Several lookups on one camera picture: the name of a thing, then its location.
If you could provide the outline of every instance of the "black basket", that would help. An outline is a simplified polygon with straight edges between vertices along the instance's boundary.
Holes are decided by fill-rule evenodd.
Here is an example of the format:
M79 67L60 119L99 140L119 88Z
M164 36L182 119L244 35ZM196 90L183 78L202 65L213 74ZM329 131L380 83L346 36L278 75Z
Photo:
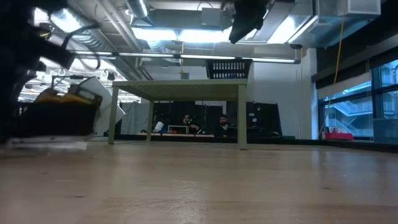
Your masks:
M207 60L207 77L210 79L248 78L251 59Z
M82 103L24 103L14 113L11 136L86 136L93 132L97 108Z

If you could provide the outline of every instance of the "wooden floor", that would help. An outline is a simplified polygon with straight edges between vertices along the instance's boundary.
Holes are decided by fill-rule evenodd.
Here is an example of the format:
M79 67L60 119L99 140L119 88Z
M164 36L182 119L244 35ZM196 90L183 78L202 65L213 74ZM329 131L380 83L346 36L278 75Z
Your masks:
M0 154L1 224L398 223L395 154L179 142L49 148Z

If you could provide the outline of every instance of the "table leg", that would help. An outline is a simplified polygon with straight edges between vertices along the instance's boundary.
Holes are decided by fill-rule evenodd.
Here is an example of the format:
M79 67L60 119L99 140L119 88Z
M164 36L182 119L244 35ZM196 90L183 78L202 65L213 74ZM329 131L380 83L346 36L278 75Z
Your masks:
M154 122L154 102L149 103L148 127L147 127L147 141L152 137L152 123Z
M246 124L246 85L238 90L238 146L240 150L248 148L248 129Z
M114 144L116 113L118 110L118 95L119 95L119 88L113 87L112 103L111 103L111 116L109 117L108 144Z

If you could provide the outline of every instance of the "man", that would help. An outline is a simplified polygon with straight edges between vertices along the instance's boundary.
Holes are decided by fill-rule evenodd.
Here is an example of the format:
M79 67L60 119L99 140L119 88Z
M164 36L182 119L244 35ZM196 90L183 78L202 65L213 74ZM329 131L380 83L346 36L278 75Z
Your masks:
M183 123L189 127L189 133L196 133L200 130L199 125L197 125L195 120L191 119L189 115L184 116Z
M214 127L214 137L218 138L228 138L228 117L223 114L220 116L220 120L218 121L218 124L215 125Z

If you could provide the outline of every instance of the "red object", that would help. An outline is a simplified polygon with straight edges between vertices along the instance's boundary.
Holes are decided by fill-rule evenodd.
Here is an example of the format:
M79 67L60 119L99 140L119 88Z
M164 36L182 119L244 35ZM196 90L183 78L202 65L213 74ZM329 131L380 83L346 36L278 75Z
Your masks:
M325 139L354 141L354 136L350 133L325 133Z

